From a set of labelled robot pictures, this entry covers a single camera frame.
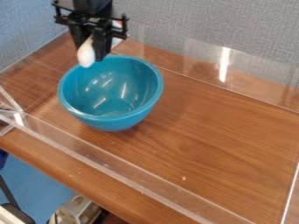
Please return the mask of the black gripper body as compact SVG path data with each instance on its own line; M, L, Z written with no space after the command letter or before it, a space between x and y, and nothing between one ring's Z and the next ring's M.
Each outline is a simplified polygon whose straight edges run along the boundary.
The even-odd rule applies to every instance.
M126 14L118 15L114 11L114 0L52 0L56 15L55 22L60 25L87 25L92 30L103 27L108 21L118 21L119 26L111 25L112 36L127 39Z

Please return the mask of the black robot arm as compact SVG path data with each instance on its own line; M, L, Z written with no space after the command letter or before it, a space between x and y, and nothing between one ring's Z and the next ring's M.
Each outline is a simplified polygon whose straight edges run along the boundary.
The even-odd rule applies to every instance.
M76 48L91 39L95 60L111 53L112 38L128 38L128 17L114 11L114 0L52 0L55 23L70 28Z

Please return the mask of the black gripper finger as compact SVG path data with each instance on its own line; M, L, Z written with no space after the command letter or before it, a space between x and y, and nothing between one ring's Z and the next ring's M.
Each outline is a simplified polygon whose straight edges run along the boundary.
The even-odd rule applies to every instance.
M87 38L91 35L91 29L87 25L71 24L70 34L72 36L76 48L80 48L80 46L83 45L83 43L86 42Z
M96 54L96 61L102 61L111 53L112 31L111 28L96 27L92 32L92 47Z

